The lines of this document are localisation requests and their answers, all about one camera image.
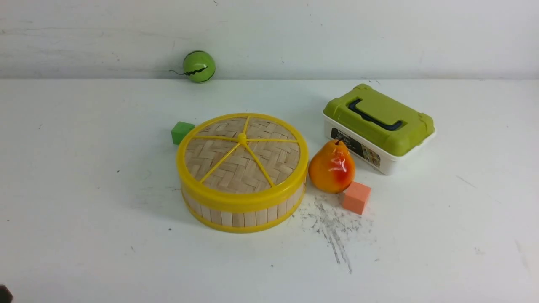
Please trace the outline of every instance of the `yellow rim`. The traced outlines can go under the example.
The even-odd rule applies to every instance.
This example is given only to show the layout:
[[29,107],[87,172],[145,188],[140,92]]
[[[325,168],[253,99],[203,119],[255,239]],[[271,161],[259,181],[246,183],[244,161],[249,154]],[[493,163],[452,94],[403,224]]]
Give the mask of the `yellow rim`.
[[[230,118],[246,118],[244,132],[242,133],[243,136],[240,135],[238,138],[222,138],[219,136],[196,136],[197,133],[199,133],[208,125]],[[296,140],[247,139],[244,134],[247,131],[250,118],[260,118],[278,123],[285,127],[288,131],[290,131],[290,133],[294,135]],[[192,139],[224,139],[237,142],[238,144],[233,149],[236,149],[240,145],[245,147],[245,149],[256,161],[262,173],[266,176],[266,178],[268,178],[269,183],[272,187],[267,190],[251,194],[232,194],[228,192],[221,192],[204,186],[202,182],[214,171],[215,168],[218,167],[218,165],[215,165],[200,181],[197,181],[189,173],[189,171],[187,170],[187,166],[185,165],[186,148]],[[284,182],[278,185],[273,184],[273,182],[271,182],[271,180],[269,179],[266,169],[260,164],[260,160],[258,159],[258,157],[256,157],[252,153],[251,149],[247,145],[248,142],[253,141],[297,142],[300,147],[300,158],[298,161],[298,166]],[[226,157],[232,154],[232,152],[233,151],[228,152],[218,164],[222,163],[226,159]],[[187,134],[182,140],[182,142],[179,144],[178,152],[176,153],[176,167],[178,169],[179,177],[182,181],[182,188],[198,203],[219,211],[249,212],[267,209],[281,203],[282,201],[292,196],[297,191],[299,186],[301,186],[305,182],[305,178],[307,177],[308,156],[309,155],[307,150],[307,144],[305,143],[305,140],[292,125],[268,115],[256,113],[240,113],[216,117],[214,119],[206,121],[205,123],[195,127],[192,131],[190,131],[189,134]]]
[[233,232],[233,233],[250,233],[250,232],[257,232],[257,231],[262,231],[262,230],[266,230],[266,229],[270,229],[274,226],[277,226],[279,224],[281,224],[284,220],[288,219],[295,211],[296,209],[298,209],[298,207],[300,206],[301,204],[301,201],[303,200],[303,196],[305,195],[305,189],[307,187],[305,187],[303,189],[303,192],[301,193],[301,196],[299,198],[299,200],[296,202],[296,204],[294,205],[294,207],[292,207],[292,209],[290,209],[288,212],[286,212],[286,214],[280,218],[277,218],[271,222],[268,222],[268,223],[265,223],[265,224],[262,224],[262,225],[256,225],[256,226],[250,226],[250,227],[243,227],[243,228],[239,228],[239,227],[234,227],[234,226],[224,226],[224,225],[219,225],[219,224],[215,224],[207,219],[204,219],[201,215],[197,214],[192,208],[191,206],[189,205],[189,203],[187,203],[187,200],[185,199],[185,196],[183,195],[182,193],[182,197],[183,197],[183,201],[185,202],[185,206],[187,206],[187,209],[189,209],[189,212],[197,219],[199,220],[202,224],[208,226],[208,227],[211,227],[213,229],[216,229],[216,230],[220,230],[220,231],[225,231],[225,232]]

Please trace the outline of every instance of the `green ball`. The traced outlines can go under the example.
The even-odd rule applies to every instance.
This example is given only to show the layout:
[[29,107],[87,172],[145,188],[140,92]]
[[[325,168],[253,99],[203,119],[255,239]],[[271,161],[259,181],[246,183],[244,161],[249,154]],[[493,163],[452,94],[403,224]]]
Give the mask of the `green ball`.
[[204,51],[194,51],[183,59],[183,72],[193,82],[206,82],[215,74],[215,61]]

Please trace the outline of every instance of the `label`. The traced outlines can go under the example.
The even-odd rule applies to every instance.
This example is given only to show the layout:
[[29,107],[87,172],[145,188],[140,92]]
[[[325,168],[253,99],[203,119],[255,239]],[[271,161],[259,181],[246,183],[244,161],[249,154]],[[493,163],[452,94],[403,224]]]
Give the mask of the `label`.
[[361,143],[357,142],[349,135],[333,127],[331,129],[331,138],[341,139],[341,141],[346,145],[346,147],[348,147],[348,149],[350,149],[351,152],[367,160],[367,162],[371,163],[372,165],[380,168],[380,156],[371,149],[361,145]]

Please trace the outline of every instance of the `green cube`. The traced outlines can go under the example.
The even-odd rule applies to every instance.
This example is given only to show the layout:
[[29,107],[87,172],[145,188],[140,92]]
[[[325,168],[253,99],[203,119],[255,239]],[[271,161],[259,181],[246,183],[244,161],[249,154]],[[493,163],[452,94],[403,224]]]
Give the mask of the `green cube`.
[[188,132],[190,132],[193,128],[195,128],[195,125],[191,123],[185,123],[185,122],[178,122],[176,126],[170,131],[172,134],[172,142],[176,145],[178,145],[180,142],[182,142],[183,138],[187,135]]

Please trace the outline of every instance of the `plastic storage box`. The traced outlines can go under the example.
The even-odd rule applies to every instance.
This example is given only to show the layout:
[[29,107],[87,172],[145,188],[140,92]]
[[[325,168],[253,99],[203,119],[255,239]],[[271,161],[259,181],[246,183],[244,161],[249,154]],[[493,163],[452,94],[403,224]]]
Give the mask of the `plastic storage box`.
[[392,175],[410,164],[436,129],[430,116],[360,84],[327,104],[324,133],[342,139],[353,154]]

